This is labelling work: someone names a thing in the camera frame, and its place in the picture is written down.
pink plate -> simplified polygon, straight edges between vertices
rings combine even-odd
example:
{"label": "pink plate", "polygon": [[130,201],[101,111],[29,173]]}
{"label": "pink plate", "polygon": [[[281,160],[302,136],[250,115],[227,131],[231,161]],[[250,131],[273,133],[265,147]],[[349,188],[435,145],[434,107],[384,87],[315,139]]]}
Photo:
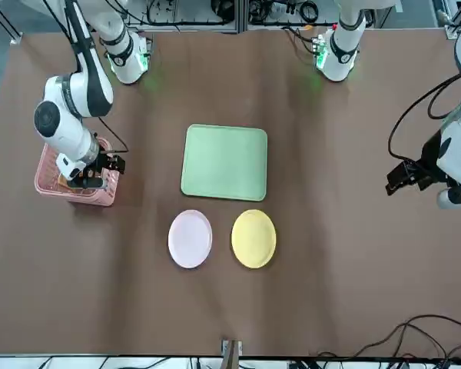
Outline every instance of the pink plate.
{"label": "pink plate", "polygon": [[176,264],[195,268],[205,261],[212,247],[212,227],[199,211],[180,213],[169,229],[169,252]]}

green tray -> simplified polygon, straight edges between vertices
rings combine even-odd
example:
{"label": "green tray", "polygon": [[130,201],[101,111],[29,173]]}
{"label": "green tray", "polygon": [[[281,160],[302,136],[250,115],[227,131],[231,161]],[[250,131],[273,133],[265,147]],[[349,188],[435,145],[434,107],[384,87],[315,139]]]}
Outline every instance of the green tray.
{"label": "green tray", "polygon": [[181,190],[189,196],[261,201],[267,194],[267,134],[256,128],[191,125]]}

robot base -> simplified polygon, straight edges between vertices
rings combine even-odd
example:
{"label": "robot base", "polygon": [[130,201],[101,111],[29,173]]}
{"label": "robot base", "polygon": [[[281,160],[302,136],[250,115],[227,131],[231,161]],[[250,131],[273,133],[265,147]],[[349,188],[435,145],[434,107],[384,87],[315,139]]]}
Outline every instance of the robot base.
{"label": "robot base", "polygon": [[133,39],[133,52],[123,66],[116,65],[109,57],[111,70],[116,74],[118,80],[124,85],[131,85],[148,71],[152,54],[153,41],[136,33],[130,32]]}
{"label": "robot base", "polygon": [[324,34],[323,60],[321,60],[321,63],[317,62],[316,67],[330,81],[340,82],[347,78],[353,69],[358,52],[346,64],[341,64],[330,47],[330,38],[332,35],[333,30],[331,29]]}

black cable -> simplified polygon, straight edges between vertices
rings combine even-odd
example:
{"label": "black cable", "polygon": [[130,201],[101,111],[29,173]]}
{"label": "black cable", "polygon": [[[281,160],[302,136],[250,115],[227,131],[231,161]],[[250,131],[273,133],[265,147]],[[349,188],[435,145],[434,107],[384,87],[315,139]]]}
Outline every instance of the black cable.
{"label": "black cable", "polygon": [[374,24],[374,18],[375,18],[374,10],[369,9],[368,12],[370,13],[370,20],[366,22],[366,28],[372,27],[372,25]]}
{"label": "black cable", "polygon": [[435,119],[435,120],[440,120],[446,118],[449,114],[451,114],[451,111],[442,114],[442,115],[435,115],[432,113],[432,107],[434,102],[436,102],[436,99],[439,97],[439,95],[446,89],[448,88],[453,82],[457,81],[458,79],[461,78],[461,75],[458,76],[458,78],[446,83],[443,87],[439,89],[439,91],[436,92],[436,94],[432,97],[429,103],[429,107],[427,108],[427,114],[429,115],[430,119]]}
{"label": "black cable", "polygon": [[309,42],[310,44],[313,43],[313,40],[312,38],[308,38],[308,37],[304,37],[301,35],[300,31],[297,29],[297,30],[294,30],[292,27],[290,27],[289,25],[286,25],[285,27],[282,27],[283,30],[285,31],[289,31],[289,32],[292,32],[298,39],[300,39],[301,41],[303,42]]}
{"label": "black cable", "polygon": [[[418,319],[420,317],[425,317],[425,316],[418,316],[418,317],[414,317],[414,318],[411,318],[410,320],[404,322],[404,323],[401,323],[401,324],[398,324],[397,326],[395,326],[395,328],[385,337],[383,338],[382,340],[380,341],[377,341],[377,342],[374,342],[372,344],[366,344],[365,346],[363,346],[360,350],[358,350],[355,354],[353,354],[352,356],[349,356],[349,357],[345,357],[343,358],[343,361],[348,361],[350,359],[354,359],[355,357],[359,357],[363,352],[365,352],[366,350],[372,348],[372,347],[376,347],[376,346],[380,346],[381,344],[385,344],[400,328],[403,328],[403,331],[402,331],[402,337],[400,339],[400,342],[403,343],[403,337],[404,337],[404,332],[406,331],[406,329],[408,327],[411,327],[417,331],[419,331],[420,333],[424,334],[426,337],[428,337],[430,340],[432,340],[433,342],[436,342],[436,344],[440,347],[442,347],[442,345],[440,345],[440,343],[435,340],[435,338],[433,338],[432,336],[430,336],[429,334],[427,334],[425,331],[422,331],[420,328],[418,328],[417,326],[414,326],[412,325],[410,322],[413,321],[413,319]],[[399,350],[399,346],[400,346],[400,342],[398,343],[398,347],[396,348],[396,354],[397,354],[397,351]],[[324,354],[326,353],[326,351],[324,352],[321,352],[318,354],[318,356],[323,356]]]}
{"label": "black cable", "polygon": [[5,17],[5,14],[3,14],[2,10],[0,10],[0,15],[2,16],[2,18],[8,23],[8,25],[10,25],[10,28],[14,30],[14,32],[17,34],[17,36],[14,36],[12,33],[10,33],[10,31],[8,30],[7,27],[5,27],[5,25],[2,23],[2,21],[0,20],[0,25],[4,28],[4,30],[7,31],[8,35],[11,37],[11,38],[20,38],[21,37],[21,34],[19,33],[19,31],[17,31],[17,29],[12,25],[12,23],[8,20],[7,17]]}
{"label": "black cable", "polygon": [[[331,356],[331,357],[338,357],[335,353],[331,352],[331,351],[321,351],[318,355],[318,357],[322,357],[322,356]],[[326,366],[329,364],[330,362],[329,361],[325,361],[324,362],[324,365],[321,369],[326,369]]]}
{"label": "black cable", "polygon": [[154,6],[155,0],[151,0],[151,4],[147,7],[147,23],[153,26],[178,26],[178,25],[227,25],[232,21],[220,21],[220,22],[187,22],[187,21],[180,21],[180,22],[153,22],[151,20],[151,9]]}
{"label": "black cable", "polygon": [[[310,17],[305,14],[305,8],[312,8],[314,12],[314,16]],[[314,2],[311,2],[309,0],[305,1],[302,3],[302,5],[299,7],[299,15],[300,17],[307,22],[308,24],[313,24],[315,21],[317,21],[318,17],[320,16],[320,11],[317,8],[317,5]]]}
{"label": "black cable", "polygon": [[105,150],[105,151],[101,151],[101,153],[102,154],[121,154],[124,152],[129,152],[130,150],[128,149],[128,146],[124,143],[124,141],[120,138],[120,136],[116,135],[116,133],[114,133],[114,131],[111,128],[109,128],[109,126],[106,124],[106,122],[101,117],[98,117],[98,119],[107,128],[107,130],[110,131],[110,133],[113,136],[115,136],[116,139],[120,141],[120,143],[122,143],[124,146],[124,150]]}
{"label": "black cable", "polygon": [[10,33],[10,31],[8,30],[7,27],[5,27],[5,25],[2,23],[2,21],[0,20],[0,25],[3,27],[3,29],[8,33],[8,35],[10,36],[10,38],[15,38],[14,35],[12,33]]}
{"label": "black cable", "polygon": [[68,35],[67,33],[67,29],[63,26],[63,24],[60,22],[60,20],[58,19],[58,17],[56,16],[55,12],[53,12],[53,9],[51,9],[51,6],[49,6],[48,2],[46,0],[43,0],[43,4],[45,4],[45,7],[47,8],[47,10],[50,12],[51,16],[53,17],[53,19],[58,23],[58,26],[60,27],[61,31],[63,32],[63,34],[65,35],[65,37],[67,38],[68,42],[70,42],[71,44],[73,44],[73,41],[71,40],[71,37],[70,35]]}
{"label": "black cable", "polygon": [[[439,314],[422,314],[422,315],[416,315],[414,317],[411,317],[410,319],[408,319],[405,324],[410,324],[412,321],[417,321],[419,319],[426,319],[428,317],[431,317],[431,318],[436,318],[436,319],[441,319],[441,320],[444,320],[444,321],[450,321],[451,323],[454,323],[454,324],[457,324],[461,327],[461,321],[457,321],[456,319],[453,319],[451,317],[447,317],[445,315],[439,315]],[[400,342],[398,342],[398,346],[396,347],[396,350],[394,351],[394,354],[393,356],[397,356],[398,353],[400,352],[400,348],[401,348],[401,344],[402,344],[402,340],[403,340],[403,336],[406,332],[406,327],[403,327],[403,330],[401,331],[401,335],[400,335]]]}
{"label": "black cable", "polygon": [[313,42],[312,39],[302,36],[299,29],[296,29],[295,31],[291,27],[288,27],[288,28],[283,27],[282,29],[284,29],[285,31],[291,31],[294,34],[294,39],[292,41],[294,44],[295,44],[295,38],[298,37],[300,39],[300,42],[302,42],[302,45],[306,49],[306,51],[310,54],[313,54],[313,49],[309,48],[306,44],[306,42],[312,43]]}
{"label": "black cable", "polygon": [[158,366],[160,363],[163,363],[164,361],[169,360],[170,357],[165,357],[164,359],[160,359],[159,361],[156,361],[153,364],[150,364],[148,367],[120,367],[118,369],[152,369],[153,367]]}
{"label": "black cable", "polygon": [[383,23],[381,23],[380,28],[384,27],[384,23],[386,23],[387,18],[390,16],[392,10],[393,10],[393,6],[390,8],[390,10],[387,11],[386,17],[384,17]]}
{"label": "black cable", "polygon": [[404,113],[401,114],[400,118],[398,119],[398,121],[396,122],[396,124],[394,125],[393,129],[391,130],[391,133],[390,133],[390,136],[387,140],[387,151],[389,152],[389,154],[393,157],[393,158],[396,158],[396,159],[400,159],[400,160],[403,160],[403,161],[408,161],[411,165],[415,165],[416,167],[418,167],[419,170],[423,171],[426,175],[434,178],[434,175],[433,173],[431,173],[430,171],[428,171],[427,169],[425,169],[424,167],[422,167],[421,165],[419,165],[419,163],[417,163],[416,161],[414,161],[413,159],[411,158],[408,158],[407,156],[403,156],[403,155],[398,155],[398,154],[395,154],[393,152],[393,149],[391,148],[391,142],[393,140],[393,136],[396,132],[396,130],[398,129],[398,127],[400,126],[400,123],[402,122],[402,120],[408,115],[408,113],[410,113],[410,111],[412,111],[413,108],[415,108],[421,101],[425,100],[426,98],[428,98],[429,96],[431,96],[431,94],[433,94],[434,92],[438,91],[440,88],[442,88],[446,83],[452,83],[453,81],[455,81],[457,78],[459,77],[459,75],[454,75],[453,77],[449,77],[448,79],[446,79],[445,81],[439,83],[436,87],[432,88],[430,91],[428,91],[427,93],[425,93],[423,96],[421,96],[420,98],[418,98],[417,100],[415,100],[414,103],[412,103],[407,110],[405,110]]}
{"label": "black cable", "polygon": [[[317,5],[311,0],[306,0],[304,2],[298,2],[295,5],[301,4],[299,7],[299,15],[305,22],[266,22],[265,20],[271,13],[271,6],[273,3],[286,4],[288,2],[283,0],[250,0],[249,3],[249,23],[251,25],[264,25],[264,26],[277,26],[277,27],[305,27],[307,25],[312,26],[323,26],[331,27],[336,24],[336,22],[317,22],[319,17],[319,9]],[[314,17],[308,17],[305,12],[305,8],[312,8],[316,13]]]}
{"label": "black cable", "polygon": [[20,38],[21,33],[19,31],[17,31],[17,28],[14,27],[14,25],[8,20],[7,17],[5,17],[5,14],[3,14],[2,10],[0,10],[0,15],[8,23],[8,25],[10,25],[10,28],[12,28],[14,30],[14,32],[17,34],[17,37]]}
{"label": "black cable", "polygon": [[445,357],[447,355],[446,350],[444,349],[444,347],[433,336],[431,336],[430,334],[428,334],[427,332],[425,332],[421,328],[417,327],[416,325],[413,325],[411,323],[405,323],[405,326],[403,327],[403,331],[400,334],[400,339],[398,341],[398,345],[396,346],[396,350],[395,350],[395,352],[393,354],[393,357],[396,357],[398,355],[398,353],[400,352],[400,348],[401,348],[401,344],[403,343],[404,332],[405,332],[406,327],[410,327],[410,328],[414,329],[415,331],[420,332],[421,334],[423,334],[427,338],[429,338],[432,341],[432,343],[434,344],[434,347],[436,348],[437,352],[439,352],[439,348],[440,348],[442,350],[442,352],[443,352],[443,356]]}
{"label": "black cable", "polygon": [[453,348],[451,351],[449,351],[449,353],[446,355],[444,361],[443,361],[443,364],[440,366],[441,369],[447,369],[448,367],[446,366],[447,363],[449,362],[449,360],[451,359],[452,355],[454,355],[457,351],[461,350],[461,345],[460,346],[456,346],[455,348]]}
{"label": "black cable", "polygon": [[111,356],[107,356],[107,357],[104,359],[104,361],[102,362],[101,366],[100,366],[98,369],[102,369],[102,368],[104,367],[104,364],[106,364],[106,361],[108,361],[110,357],[111,357]]}
{"label": "black cable", "polygon": [[41,365],[39,365],[38,369],[43,369],[47,363],[49,363],[51,360],[53,360],[53,357],[50,356],[46,361],[44,361]]}

green led light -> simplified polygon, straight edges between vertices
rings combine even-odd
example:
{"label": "green led light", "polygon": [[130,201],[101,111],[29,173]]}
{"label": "green led light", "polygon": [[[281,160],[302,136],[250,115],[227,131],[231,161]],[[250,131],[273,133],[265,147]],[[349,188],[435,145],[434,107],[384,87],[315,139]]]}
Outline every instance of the green led light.
{"label": "green led light", "polygon": [[324,63],[326,63],[326,58],[328,56],[328,50],[326,48],[318,55],[316,60],[316,67],[318,69],[323,69]]}
{"label": "green led light", "polygon": [[148,57],[142,54],[138,55],[138,64],[140,64],[143,71],[148,70]]}

